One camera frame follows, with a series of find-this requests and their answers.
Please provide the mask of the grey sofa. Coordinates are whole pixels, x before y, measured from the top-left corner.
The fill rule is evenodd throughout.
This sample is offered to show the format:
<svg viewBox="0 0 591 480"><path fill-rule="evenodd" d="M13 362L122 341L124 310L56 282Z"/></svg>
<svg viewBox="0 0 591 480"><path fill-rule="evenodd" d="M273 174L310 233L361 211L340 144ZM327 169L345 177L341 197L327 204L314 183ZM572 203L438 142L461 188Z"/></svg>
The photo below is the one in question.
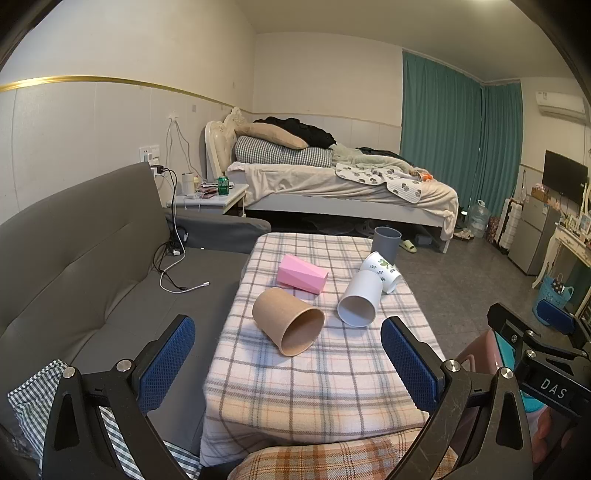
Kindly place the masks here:
<svg viewBox="0 0 591 480"><path fill-rule="evenodd" d="M259 219L161 207L141 164L43 199L1 227L1 390L59 359L82 373L134 358L180 314L194 345L161 406L160 436L199 449L204 381Z"/></svg>

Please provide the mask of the white cup green print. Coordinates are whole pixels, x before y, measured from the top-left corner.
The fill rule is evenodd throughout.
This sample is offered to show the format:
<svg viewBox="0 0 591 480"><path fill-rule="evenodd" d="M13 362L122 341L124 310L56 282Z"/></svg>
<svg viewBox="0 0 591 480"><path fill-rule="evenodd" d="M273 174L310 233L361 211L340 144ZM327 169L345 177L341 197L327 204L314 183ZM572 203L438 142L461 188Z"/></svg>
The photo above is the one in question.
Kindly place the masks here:
<svg viewBox="0 0 591 480"><path fill-rule="evenodd" d="M397 267L386 260L378 251L370 253L363 260L360 270L376 273L381 279L384 294L392 294L403 279Z"/></svg>

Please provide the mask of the pink faceted cup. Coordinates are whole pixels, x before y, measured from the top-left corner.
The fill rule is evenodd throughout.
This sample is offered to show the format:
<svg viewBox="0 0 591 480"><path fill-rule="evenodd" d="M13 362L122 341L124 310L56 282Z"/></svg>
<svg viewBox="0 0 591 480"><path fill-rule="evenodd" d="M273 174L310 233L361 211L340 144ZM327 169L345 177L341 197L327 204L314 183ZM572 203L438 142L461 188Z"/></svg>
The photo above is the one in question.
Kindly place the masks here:
<svg viewBox="0 0 591 480"><path fill-rule="evenodd" d="M304 261L300 257L286 254L280 261L276 281L294 289L318 295L327 282L329 272L324 268Z"/></svg>

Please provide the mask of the white air conditioner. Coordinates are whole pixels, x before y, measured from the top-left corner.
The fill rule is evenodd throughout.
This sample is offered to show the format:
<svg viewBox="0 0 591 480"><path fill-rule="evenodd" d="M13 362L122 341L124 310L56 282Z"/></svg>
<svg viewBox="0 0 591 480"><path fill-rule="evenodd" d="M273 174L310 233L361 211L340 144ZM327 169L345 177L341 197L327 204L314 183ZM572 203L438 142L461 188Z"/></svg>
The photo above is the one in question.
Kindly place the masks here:
<svg viewBox="0 0 591 480"><path fill-rule="evenodd" d="M587 109L582 97L564 93L537 91L536 103L542 115L585 124Z"/></svg>

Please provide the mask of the white bedside table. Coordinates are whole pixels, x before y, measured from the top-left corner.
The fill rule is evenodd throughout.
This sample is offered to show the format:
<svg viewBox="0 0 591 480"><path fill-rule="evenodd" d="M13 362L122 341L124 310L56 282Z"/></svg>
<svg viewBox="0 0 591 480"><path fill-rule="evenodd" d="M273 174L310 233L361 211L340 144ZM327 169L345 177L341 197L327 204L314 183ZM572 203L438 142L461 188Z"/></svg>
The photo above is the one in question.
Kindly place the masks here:
<svg viewBox="0 0 591 480"><path fill-rule="evenodd" d="M245 195L248 190L249 185L247 184L233 184L228 195L215 194L208 197L201 194L176 195L174 204L178 208L218 215L228 214L233 208L236 208L238 214L245 217Z"/></svg>

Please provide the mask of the grey plastic cup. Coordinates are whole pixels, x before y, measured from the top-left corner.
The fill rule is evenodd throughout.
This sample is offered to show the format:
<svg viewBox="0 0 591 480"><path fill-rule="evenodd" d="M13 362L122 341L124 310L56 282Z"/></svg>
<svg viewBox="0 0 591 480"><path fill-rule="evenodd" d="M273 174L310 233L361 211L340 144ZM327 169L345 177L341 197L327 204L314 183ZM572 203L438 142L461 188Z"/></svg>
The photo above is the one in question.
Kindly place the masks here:
<svg viewBox="0 0 591 480"><path fill-rule="evenodd" d="M396 263L401 232L389 226L378 226L374 230L372 251L378 252L389 263Z"/></svg>

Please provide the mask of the black television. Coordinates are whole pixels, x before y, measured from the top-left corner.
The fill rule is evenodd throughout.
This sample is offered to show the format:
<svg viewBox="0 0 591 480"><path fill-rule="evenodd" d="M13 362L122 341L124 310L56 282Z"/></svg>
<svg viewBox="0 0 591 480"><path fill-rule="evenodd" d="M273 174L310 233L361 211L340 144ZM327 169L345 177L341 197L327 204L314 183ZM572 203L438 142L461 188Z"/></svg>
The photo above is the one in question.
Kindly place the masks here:
<svg viewBox="0 0 591 480"><path fill-rule="evenodd" d="M588 180L588 168L553 151L545 152L542 184L562 197L582 204L584 186Z"/></svg>

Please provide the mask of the blue laundry basket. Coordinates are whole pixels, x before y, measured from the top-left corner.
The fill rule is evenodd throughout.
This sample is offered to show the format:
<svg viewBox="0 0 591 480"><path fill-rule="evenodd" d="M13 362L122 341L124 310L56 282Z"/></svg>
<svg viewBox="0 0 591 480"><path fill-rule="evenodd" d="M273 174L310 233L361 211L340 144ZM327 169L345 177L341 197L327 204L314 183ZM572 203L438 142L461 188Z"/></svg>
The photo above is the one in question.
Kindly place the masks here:
<svg viewBox="0 0 591 480"><path fill-rule="evenodd" d="M567 303L571 300L574 293L573 286L566 286L562 282L562 275L553 278L550 275L545 275L542 281L536 303L533 307L533 313L538 321L547 325L547 322L537 313L538 304L542 300L546 300L552 305L564 309Z"/></svg>

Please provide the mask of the pink plastic stool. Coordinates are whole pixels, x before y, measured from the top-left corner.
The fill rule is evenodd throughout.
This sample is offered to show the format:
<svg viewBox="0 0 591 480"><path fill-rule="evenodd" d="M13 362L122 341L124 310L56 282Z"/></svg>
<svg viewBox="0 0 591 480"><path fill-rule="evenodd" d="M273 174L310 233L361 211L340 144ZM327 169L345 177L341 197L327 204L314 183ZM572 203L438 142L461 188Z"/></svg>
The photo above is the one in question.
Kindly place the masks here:
<svg viewBox="0 0 591 480"><path fill-rule="evenodd" d="M496 334L488 329L468 345L457 360L471 372L495 374L503 366ZM464 412L462 420L451 443L451 448L461 455L476 421L478 408L469 408Z"/></svg>

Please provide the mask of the water jug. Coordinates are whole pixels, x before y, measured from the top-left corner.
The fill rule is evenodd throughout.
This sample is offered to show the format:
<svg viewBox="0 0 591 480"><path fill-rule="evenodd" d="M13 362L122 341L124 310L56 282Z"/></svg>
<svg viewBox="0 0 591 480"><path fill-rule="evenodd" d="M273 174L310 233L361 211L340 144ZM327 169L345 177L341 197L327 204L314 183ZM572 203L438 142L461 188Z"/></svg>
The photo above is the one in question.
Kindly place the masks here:
<svg viewBox="0 0 591 480"><path fill-rule="evenodd" d="M478 200L475 205L470 208L468 215L468 230L476 238L483 238L488 222L490 219L490 211L486 206L484 200Z"/></svg>

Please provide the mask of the white mug on nightstand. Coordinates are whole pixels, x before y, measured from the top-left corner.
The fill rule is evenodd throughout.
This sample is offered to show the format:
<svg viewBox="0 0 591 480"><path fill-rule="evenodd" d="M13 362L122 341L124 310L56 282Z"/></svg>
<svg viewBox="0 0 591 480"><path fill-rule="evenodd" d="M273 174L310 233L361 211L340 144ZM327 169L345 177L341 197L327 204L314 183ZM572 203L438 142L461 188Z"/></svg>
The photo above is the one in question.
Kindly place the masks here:
<svg viewBox="0 0 591 480"><path fill-rule="evenodd" d="M183 195L189 196L195 194L195 176L192 172L186 172L181 175L181 191Z"/></svg>

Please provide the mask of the checked pillow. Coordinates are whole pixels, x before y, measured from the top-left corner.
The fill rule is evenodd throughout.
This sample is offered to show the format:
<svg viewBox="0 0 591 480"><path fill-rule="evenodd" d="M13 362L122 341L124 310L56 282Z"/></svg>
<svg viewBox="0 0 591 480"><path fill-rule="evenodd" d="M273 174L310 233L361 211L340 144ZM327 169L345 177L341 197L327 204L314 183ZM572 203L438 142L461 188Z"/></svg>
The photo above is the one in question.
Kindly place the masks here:
<svg viewBox="0 0 591 480"><path fill-rule="evenodd" d="M233 152L236 161L248 164L301 165L318 168L332 166L332 150L317 147L294 150L249 136L239 136Z"/></svg>

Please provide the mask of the grey mini fridge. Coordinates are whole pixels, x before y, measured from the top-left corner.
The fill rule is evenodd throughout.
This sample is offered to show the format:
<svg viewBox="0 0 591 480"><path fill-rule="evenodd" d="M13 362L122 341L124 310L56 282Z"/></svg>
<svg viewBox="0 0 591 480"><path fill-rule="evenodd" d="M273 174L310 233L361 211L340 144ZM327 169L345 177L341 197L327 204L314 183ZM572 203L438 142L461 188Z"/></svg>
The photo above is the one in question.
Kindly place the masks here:
<svg viewBox="0 0 591 480"><path fill-rule="evenodd" d="M523 205L522 215L509 259L526 275L537 276L541 270L550 238L561 214L535 197Z"/></svg>

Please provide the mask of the teal curtain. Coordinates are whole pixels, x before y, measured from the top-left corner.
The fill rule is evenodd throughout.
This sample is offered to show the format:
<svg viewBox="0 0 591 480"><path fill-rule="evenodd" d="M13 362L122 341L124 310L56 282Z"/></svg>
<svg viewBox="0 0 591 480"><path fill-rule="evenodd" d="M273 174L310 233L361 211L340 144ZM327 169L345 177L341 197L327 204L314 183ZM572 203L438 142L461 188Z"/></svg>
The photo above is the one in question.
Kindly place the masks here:
<svg viewBox="0 0 591 480"><path fill-rule="evenodd" d="M485 85L403 53L402 156L453 187L462 207L482 200L492 215L501 214L522 145L520 82Z"/></svg>

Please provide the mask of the pink plaid tablecloth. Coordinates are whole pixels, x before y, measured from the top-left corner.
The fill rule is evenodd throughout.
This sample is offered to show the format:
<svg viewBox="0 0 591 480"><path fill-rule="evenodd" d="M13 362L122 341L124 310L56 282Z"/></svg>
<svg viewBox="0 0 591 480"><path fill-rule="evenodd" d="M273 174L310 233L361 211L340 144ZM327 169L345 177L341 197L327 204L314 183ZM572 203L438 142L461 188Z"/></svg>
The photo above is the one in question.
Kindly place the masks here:
<svg viewBox="0 0 591 480"><path fill-rule="evenodd" d="M325 313L325 327L307 351L280 354L252 317L264 290L276 286L284 255L328 270L318 296L294 291ZM204 383L200 461L213 467L276 445L325 444L422 426L415 406L381 343L381 323L400 317L413 334L442 351L406 282L381 299L368 328L346 326L337 305L346 284L370 254L370 240L303 233L259 237L221 331Z"/></svg>

